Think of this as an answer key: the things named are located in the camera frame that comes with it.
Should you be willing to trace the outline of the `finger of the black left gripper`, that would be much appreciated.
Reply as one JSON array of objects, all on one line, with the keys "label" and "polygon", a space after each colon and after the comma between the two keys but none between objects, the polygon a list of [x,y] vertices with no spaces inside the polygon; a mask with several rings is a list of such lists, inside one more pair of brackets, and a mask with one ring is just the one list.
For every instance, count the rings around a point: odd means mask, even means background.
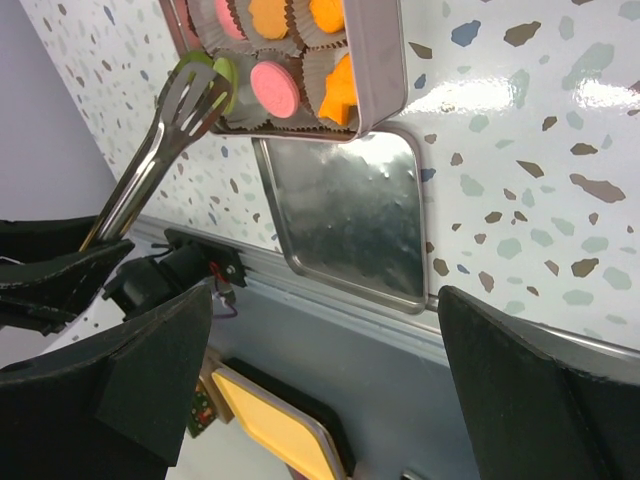
[{"label": "finger of the black left gripper", "polygon": [[2,220],[1,258],[53,260],[80,253],[94,217],[62,220]]},{"label": "finger of the black left gripper", "polygon": [[59,333],[88,309],[134,249],[128,239],[56,257],[1,267],[1,325]]}]

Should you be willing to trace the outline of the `pink round cookie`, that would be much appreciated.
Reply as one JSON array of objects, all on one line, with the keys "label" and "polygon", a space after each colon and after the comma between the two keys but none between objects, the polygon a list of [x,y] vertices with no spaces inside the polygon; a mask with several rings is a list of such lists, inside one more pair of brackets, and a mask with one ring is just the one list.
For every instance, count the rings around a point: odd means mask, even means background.
[{"label": "pink round cookie", "polygon": [[215,0],[214,8],[217,20],[224,33],[233,40],[244,40],[245,35],[235,24],[228,0]]},{"label": "pink round cookie", "polygon": [[300,92],[291,74],[274,61],[257,63],[250,73],[250,84],[264,109],[280,119],[292,117],[300,106]]}]

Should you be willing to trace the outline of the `orange flower cookie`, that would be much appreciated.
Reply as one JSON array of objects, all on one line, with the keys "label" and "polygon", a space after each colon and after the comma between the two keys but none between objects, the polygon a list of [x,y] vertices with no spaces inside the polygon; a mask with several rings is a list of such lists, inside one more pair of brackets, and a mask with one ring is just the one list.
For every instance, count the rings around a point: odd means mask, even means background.
[{"label": "orange flower cookie", "polygon": [[251,0],[248,11],[254,30],[264,39],[282,40],[288,35],[286,0]]}]

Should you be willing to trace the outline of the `orange star cookie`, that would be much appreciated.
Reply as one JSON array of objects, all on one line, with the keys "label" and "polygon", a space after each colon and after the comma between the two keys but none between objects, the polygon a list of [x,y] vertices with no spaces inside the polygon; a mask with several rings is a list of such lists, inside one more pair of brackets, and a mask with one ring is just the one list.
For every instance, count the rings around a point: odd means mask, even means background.
[{"label": "orange star cookie", "polygon": [[350,110],[356,106],[357,94],[351,56],[345,54],[325,79],[325,95],[318,116],[346,127]]}]

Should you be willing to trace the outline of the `square cookie tin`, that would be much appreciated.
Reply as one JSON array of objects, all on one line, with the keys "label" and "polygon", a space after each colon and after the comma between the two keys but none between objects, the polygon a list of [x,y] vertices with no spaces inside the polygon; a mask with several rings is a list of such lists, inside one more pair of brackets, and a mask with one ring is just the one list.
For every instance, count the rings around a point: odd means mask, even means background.
[{"label": "square cookie tin", "polygon": [[[229,1],[235,24],[244,40],[229,38],[220,26],[214,1],[164,1],[161,4],[180,56],[203,51],[215,58],[229,56],[239,73],[237,103],[229,116],[211,127],[220,135],[300,138],[348,142],[373,130],[400,112],[407,101],[400,6],[396,1],[342,1],[345,27],[328,34],[315,24],[310,1],[287,1],[288,35],[267,40],[253,28],[250,1]],[[351,56],[357,106],[349,123],[339,126],[320,118],[325,79],[345,55]],[[252,68],[274,61],[293,77],[300,106],[290,118],[269,114],[256,99]]]}]

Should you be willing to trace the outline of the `green round cookie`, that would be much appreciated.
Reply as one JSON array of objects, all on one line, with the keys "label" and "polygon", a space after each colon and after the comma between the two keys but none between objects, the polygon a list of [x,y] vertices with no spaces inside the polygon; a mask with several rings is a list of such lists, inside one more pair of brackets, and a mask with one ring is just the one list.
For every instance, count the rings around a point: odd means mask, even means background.
[{"label": "green round cookie", "polygon": [[222,113],[223,116],[229,116],[235,109],[237,103],[239,73],[236,62],[229,56],[217,56],[213,58],[203,51],[187,53],[181,58],[180,65],[184,66],[190,62],[202,64],[215,72],[216,76],[211,82],[212,86],[223,80],[223,84],[230,88],[230,93],[226,96],[226,107]]}]

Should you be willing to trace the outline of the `orange fish cookie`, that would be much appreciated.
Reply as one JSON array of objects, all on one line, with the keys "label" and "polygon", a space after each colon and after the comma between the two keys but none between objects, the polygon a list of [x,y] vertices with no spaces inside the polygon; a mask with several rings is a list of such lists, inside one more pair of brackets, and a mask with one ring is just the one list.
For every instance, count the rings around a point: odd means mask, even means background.
[{"label": "orange fish cookie", "polygon": [[311,0],[309,10],[316,26],[328,34],[344,29],[344,11],[341,0]]}]

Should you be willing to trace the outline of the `silver tin lid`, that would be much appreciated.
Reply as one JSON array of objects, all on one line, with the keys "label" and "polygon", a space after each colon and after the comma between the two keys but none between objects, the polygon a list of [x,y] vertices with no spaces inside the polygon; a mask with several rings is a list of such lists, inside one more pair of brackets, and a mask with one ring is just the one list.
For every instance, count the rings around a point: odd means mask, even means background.
[{"label": "silver tin lid", "polygon": [[346,143],[255,138],[265,195],[298,275],[406,314],[428,299],[421,155],[390,124]]}]

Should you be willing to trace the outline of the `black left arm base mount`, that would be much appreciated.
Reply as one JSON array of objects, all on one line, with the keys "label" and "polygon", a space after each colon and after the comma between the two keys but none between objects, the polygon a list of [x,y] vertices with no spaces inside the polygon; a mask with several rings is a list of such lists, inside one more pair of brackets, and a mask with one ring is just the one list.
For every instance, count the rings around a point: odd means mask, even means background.
[{"label": "black left arm base mount", "polygon": [[187,289],[210,276],[222,283],[246,286],[238,249],[172,228],[166,229],[164,236],[171,252],[159,265],[181,287]]}]

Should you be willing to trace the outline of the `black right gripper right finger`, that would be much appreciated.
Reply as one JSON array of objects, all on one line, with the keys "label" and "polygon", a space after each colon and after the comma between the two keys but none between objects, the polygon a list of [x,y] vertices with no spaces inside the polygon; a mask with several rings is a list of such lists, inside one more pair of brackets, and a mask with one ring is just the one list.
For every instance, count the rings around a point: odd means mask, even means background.
[{"label": "black right gripper right finger", "polygon": [[437,313],[481,478],[638,478],[638,351],[453,286],[440,289]]}]

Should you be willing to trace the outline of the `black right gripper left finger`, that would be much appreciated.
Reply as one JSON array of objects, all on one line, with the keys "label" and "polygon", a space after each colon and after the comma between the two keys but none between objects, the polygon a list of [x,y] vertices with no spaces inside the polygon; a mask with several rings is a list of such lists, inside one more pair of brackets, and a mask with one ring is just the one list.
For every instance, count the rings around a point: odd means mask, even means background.
[{"label": "black right gripper left finger", "polygon": [[211,329],[188,292],[1,371],[4,479],[163,479],[176,465]]}]

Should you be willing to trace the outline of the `metal tongs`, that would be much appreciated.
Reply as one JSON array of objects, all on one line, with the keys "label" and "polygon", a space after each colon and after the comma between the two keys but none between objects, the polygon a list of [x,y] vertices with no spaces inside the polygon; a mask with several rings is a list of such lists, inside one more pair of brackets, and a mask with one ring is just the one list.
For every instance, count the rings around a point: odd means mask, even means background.
[{"label": "metal tongs", "polygon": [[153,196],[171,165],[222,116],[230,88],[211,82],[216,74],[196,62],[180,62],[157,99],[149,130],[101,213],[82,251],[121,239]]}]

